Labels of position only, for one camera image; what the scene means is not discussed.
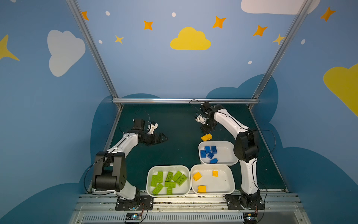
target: green building block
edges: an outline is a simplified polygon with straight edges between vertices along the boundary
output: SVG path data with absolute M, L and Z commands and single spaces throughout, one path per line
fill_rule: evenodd
M 150 186 L 156 187 L 156 179 L 157 179 L 157 175 L 152 175 L 152 182 L 151 182 Z
M 163 189 L 163 184 L 158 184 L 158 186 L 153 190 L 153 195 L 159 194 L 159 192 Z
M 175 188 L 175 182 L 165 182 L 164 187 Z
M 168 175 L 166 176 L 166 182 L 171 182 L 171 179 L 173 178 L 173 172 L 168 172 Z
M 157 183 L 163 183 L 163 171 L 158 172 Z
M 177 181 L 182 176 L 182 173 L 178 171 L 172 178 L 173 181 Z
M 187 177 L 183 174 L 177 181 L 176 183 L 180 186 L 184 183 L 184 181 L 187 180 Z
M 166 195 L 172 195 L 172 194 L 173 194 L 173 188 L 167 188 Z

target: robotic arm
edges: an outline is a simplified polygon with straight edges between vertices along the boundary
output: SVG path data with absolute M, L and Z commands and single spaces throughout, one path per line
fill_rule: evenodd
M 139 205 L 139 191 L 127 180 L 125 158 L 138 143 L 147 146 L 159 144 L 168 140 L 163 134 L 156 134 L 154 129 L 158 124 L 150 124 L 148 133 L 144 132 L 145 121 L 135 119 L 133 128 L 125 133 L 122 139 L 112 148 L 96 154 L 95 167 L 92 177 L 92 187 L 97 190 L 112 190 L 122 200 L 132 201 L 133 205 Z
M 249 127 L 241 124 L 220 104 L 211 106 L 209 102 L 205 102 L 201 104 L 200 109 L 207 117 L 197 115 L 195 120 L 202 123 L 201 129 L 205 134 L 214 130 L 219 122 L 236 139 L 234 154 L 239 159 L 242 176 L 241 206 L 244 209 L 251 209 L 256 205 L 261 205 L 262 198 L 256 184 L 256 161 L 259 152 L 258 131 L 250 130 Z

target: white cloud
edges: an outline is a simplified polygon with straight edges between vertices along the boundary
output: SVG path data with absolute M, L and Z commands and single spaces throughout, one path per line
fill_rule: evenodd
M 48 64 L 52 74 L 57 77 L 65 74 L 86 51 L 83 40 L 76 38 L 70 31 L 50 31 L 47 46 L 52 55 Z
M 247 13 L 269 13 L 296 15 L 305 0 L 242 0 L 241 9 Z M 313 0 L 308 9 L 311 13 L 320 0 Z

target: bin of green blocks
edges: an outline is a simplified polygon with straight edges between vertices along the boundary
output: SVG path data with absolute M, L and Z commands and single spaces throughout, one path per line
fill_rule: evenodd
M 152 167 L 148 172 L 147 192 L 155 197 L 184 196 L 190 191 L 189 176 L 185 166 Z

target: yellow star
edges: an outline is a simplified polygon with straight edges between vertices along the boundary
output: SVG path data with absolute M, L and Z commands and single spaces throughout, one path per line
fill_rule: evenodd
M 9 35 L 6 35 L 0 41 L 0 60 L 2 58 L 4 58 L 4 57 L 9 57 L 9 58 L 12 58 L 12 59 L 15 59 L 15 60 L 19 61 L 19 59 L 17 57 L 15 57 L 15 55 L 13 55 L 7 48 L 8 38 L 9 38 Z
M 329 17 L 330 17 L 333 13 L 335 13 L 335 11 L 332 11 L 332 10 L 328 7 L 326 13 L 323 14 L 323 16 L 321 16 L 321 19 L 324 19 L 324 20 L 327 22 L 327 20 L 329 19 Z
M 279 45 L 280 45 L 280 43 L 281 43 L 281 40 L 283 40 L 285 37 L 281 37 L 281 35 L 279 34 L 279 37 L 275 40 L 275 41 L 273 41 L 273 42 L 277 42 Z
M 256 33 L 255 33 L 253 36 L 256 36 L 256 35 L 262 36 L 262 35 L 263 35 L 263 32 L 265 31 L 266 28 L 267 28 L 267 27 L 258 26 L 258 27 L 257 27 L 257 31 L 256 31 Z
M 123 39 L 124 37 L 119 38 L 119 37 L 117 37 L 117 35 L 116 35 L 116 38 L 117 38 L 117 39 L 116 39 L 116 41 L 115 41 L 115 42 L 121 42 L 121 44 L 123 44 L 123 43 L 122 43 L 122 39 Z
M 152 23 L 153 23 L 153 22 L 144 21 L 144 24 L 145 24 L 144 29 L 150 29 L 150 30 L 152 30 Z
M 84 18 L 85 20 L 88 20 L 88 21 L 89 21 L 89 19 L 88 19 L 88 17 L 87 17 L 87 11 L 82 12 L 82 15 L 83 15 L 83 18 Z
M 213 26 L 213 28 L 215 27 L 219 27 L 219 28 L 223 28 L 223 22 L 226 20 L 226 18 L 220 19 L 219 17 L 216 16 L 216 21 L 215 24 Z

